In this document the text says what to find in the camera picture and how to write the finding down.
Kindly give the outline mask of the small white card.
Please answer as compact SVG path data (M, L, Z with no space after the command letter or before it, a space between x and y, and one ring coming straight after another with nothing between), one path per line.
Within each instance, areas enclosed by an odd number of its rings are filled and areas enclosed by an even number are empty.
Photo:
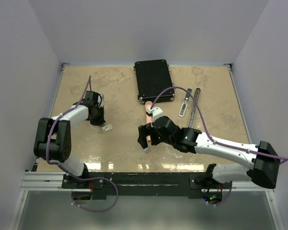
M108 124L108 125L102 126L101 128L102 128L103 132L107 132L107 131L110 131L110 130L113 129L112 124Z

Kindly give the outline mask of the grey stapler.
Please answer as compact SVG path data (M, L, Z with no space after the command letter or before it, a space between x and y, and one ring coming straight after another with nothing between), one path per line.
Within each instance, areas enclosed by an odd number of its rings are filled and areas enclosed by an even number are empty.
M193 96L196 102L198 102L200 92L201 92L201 89L196 88L194 96ZM195 112L196 112L196 105L195 105L195 103L193 103L192 110L191 110L191 113L189 115L189 119L188 119L188 123L187 123L187 127L189 127L189 128L193 127Z

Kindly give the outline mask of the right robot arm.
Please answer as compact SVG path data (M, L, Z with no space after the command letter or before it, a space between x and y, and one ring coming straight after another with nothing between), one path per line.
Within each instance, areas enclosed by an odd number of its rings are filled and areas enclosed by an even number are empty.
M152 145L166 143L184 153L207 154L232 162L230 165L210 164L200 183L209 188L230 181L252 181L274 189L280 160L272 145L261 141L259 145L242 144L220 138L210 138L198 129L180 128L167 116L138 127L138 143L148 150L147 136Z

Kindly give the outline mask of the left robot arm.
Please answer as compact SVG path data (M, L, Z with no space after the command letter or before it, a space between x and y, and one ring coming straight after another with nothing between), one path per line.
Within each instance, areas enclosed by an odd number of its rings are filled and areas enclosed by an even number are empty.
M67 182L78 188L89 186L90 176L86 164L71 155L71 130L82 121L102 127L104 118L104 95L86 91L84 98L66 112L52 118L39 120L34 155L50 165L57 165L67 173Z

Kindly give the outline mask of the light blue stapler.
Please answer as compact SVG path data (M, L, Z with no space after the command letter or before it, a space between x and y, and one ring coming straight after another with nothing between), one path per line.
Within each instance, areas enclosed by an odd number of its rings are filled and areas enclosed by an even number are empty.
M181 105L180 111L179 111L179 116L180 117L184 117L187 106L188 106L188 102L189 102L189 98L190 98L190 94L192 93L192 88L188 88L187 92L185 94L183 103Z

